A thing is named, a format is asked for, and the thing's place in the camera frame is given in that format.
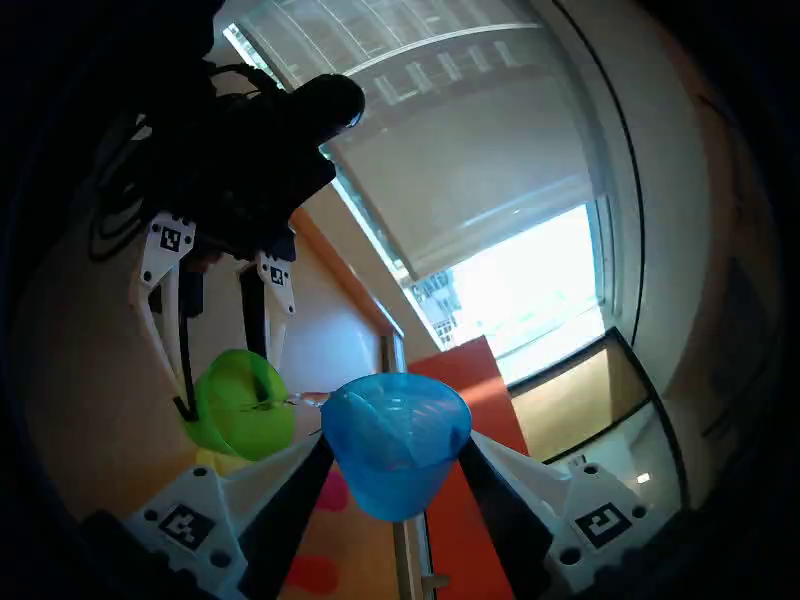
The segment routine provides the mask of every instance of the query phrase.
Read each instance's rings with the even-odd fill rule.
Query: orange panel
[[[475,431],[527,455],[508,388],[486,338],[413,363],[408,370],[452,387],[469,405]],[[511,587],[458,464],[427,515],[434,572],[451,577],[450,585],[437,591],[438,598],[512,600]]]

